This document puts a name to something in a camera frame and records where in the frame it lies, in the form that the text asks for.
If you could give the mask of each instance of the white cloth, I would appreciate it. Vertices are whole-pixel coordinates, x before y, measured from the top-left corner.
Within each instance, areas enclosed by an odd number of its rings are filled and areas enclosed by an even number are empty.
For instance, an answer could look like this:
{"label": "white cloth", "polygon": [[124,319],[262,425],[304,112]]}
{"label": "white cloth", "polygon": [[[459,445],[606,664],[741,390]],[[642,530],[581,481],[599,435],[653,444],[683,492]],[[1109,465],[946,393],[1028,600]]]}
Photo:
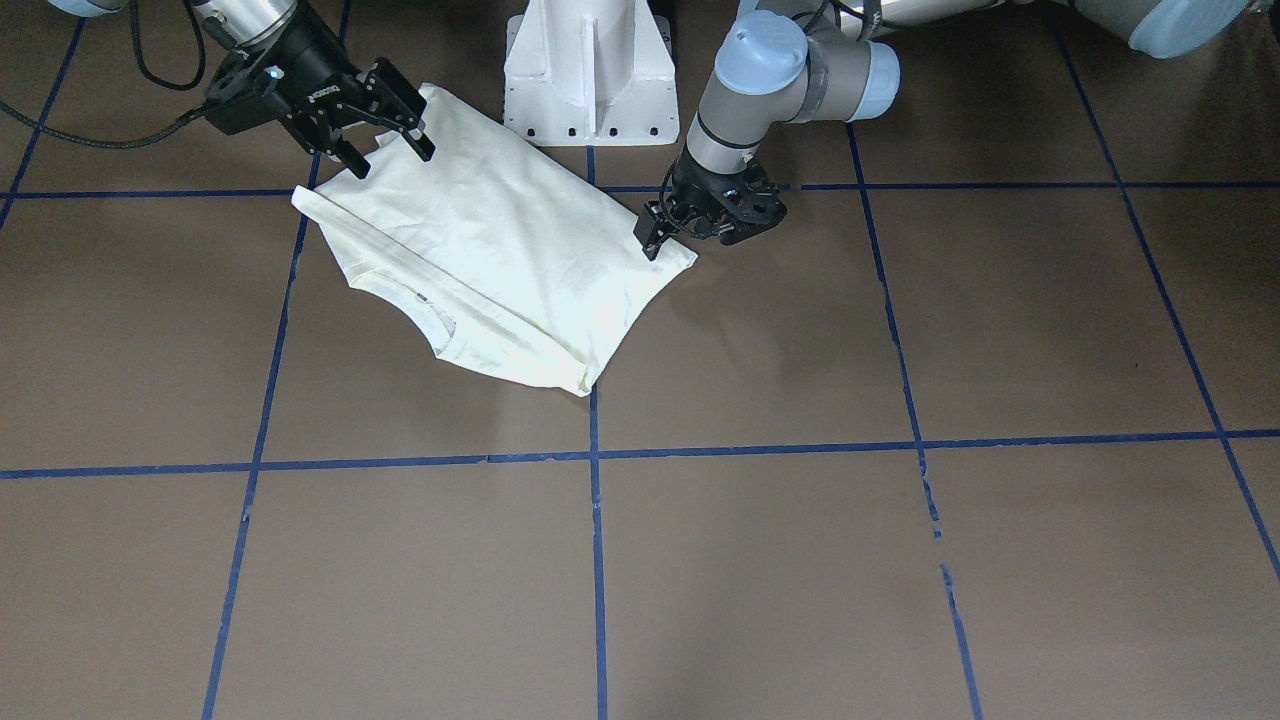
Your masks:
{"label": "white cloth", "polygon": [[424,163],[394,133],[293,205],[324,231],[347,283],[399,307],[435,356],[579,396],[645,305],[696,255],[645,259],[636,217],[507,128],[424,85]]}

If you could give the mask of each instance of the light blue joint cap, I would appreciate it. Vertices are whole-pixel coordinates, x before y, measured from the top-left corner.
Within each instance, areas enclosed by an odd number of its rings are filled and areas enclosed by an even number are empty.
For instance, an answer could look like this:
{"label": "light blue joint cap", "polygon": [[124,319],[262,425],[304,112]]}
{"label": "light blue joint cap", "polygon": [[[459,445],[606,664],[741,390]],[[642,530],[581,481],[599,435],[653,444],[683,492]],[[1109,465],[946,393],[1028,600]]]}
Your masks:
{"label": "light blue joint cap", "polygon": [[809,41],[794,20],[753,10],[733,23],[716,54],[716,77],[741,95],[768,95],[804,72]]}
{"label": "light blue joint cap", "polygon": [[897,53],[879,42],[868,45],[872,46],[872,65],[867,70],[867,88],[863,90],[863,99],[849,122],[883,115],[897,97],[897,88],[902,82],[902,67],[897,61]]}
{"label": "light blue joint cap", "polygon": [[100,8],[88,0],[49,0],[49,4],[64,13],[70,13],[82,18],[96,18],[99,15],[109,15],[111,13],[120,12],[120,5],[108,9]]}
{"label": "light blue joint cap", "polygon": [[1129,47],[1152,58],[1196,50],[1231,24],[1249,0],[1161,0],[1129,36]]}

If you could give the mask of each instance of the white plastic bracket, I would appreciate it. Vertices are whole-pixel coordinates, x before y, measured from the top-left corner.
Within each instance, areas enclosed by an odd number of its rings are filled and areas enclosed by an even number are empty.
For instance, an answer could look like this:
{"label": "white plastic bracket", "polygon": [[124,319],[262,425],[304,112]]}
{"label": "white plastic bracket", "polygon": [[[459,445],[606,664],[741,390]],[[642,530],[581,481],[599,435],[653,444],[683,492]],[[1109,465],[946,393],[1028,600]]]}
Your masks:
{"label": "white plastic bracket", "polygon": [[534,145],[680,136],[676,68],[645,0],[530,0],[507,24],[503,69],[504,124]]}

